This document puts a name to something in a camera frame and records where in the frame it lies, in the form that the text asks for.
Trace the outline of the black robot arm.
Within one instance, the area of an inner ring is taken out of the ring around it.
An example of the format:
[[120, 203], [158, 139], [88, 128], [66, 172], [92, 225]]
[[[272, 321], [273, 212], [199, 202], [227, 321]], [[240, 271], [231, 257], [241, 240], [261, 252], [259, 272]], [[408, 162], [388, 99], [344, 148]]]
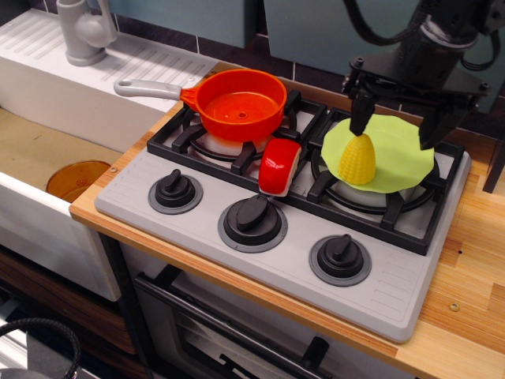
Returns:
[[489, 92], [474, 76], [498, 58], [502, 1], [421, 1], [407, 27], [392, 37], [376, 34], [355, 1], [345, 3], [357, 34], [393, 51], [356, 57], [343, 84], [352, 101], [350, 131], [364, 133], [376, 103], [390, 99], [419, 107], [420, 147], [438, 145], [477, 109]]

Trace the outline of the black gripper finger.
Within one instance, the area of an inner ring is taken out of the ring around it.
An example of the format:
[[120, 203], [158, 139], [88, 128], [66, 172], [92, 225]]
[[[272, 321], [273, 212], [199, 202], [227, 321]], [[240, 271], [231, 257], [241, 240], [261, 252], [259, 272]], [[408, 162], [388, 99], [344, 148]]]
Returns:
[[354, 136], [360, 136], [364, 133], [373, 113], [374, 95], [362, 88], [352, 98], [350, 131]]
[[468, 113], [463, 101], [422, 102], [419, 104], [423, 120], [419, 126], [421, 150], [435, 148]]

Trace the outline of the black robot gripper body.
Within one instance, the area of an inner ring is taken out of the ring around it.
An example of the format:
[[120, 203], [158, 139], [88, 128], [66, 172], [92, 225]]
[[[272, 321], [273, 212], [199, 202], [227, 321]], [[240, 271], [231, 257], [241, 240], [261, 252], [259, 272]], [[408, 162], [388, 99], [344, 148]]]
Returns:
[[387, 46], [381, 54], [357, 56], [350, 60], [351, 71], [342, 92], [351, 99], [396, 99], [435, 106], [463, 102], [474, 107], [490, 92], [489, 84], [471, 74], [484, 64], [469, 63], [464, 54], [477, 42], [475, 37], [372, 37], [368, 42]]

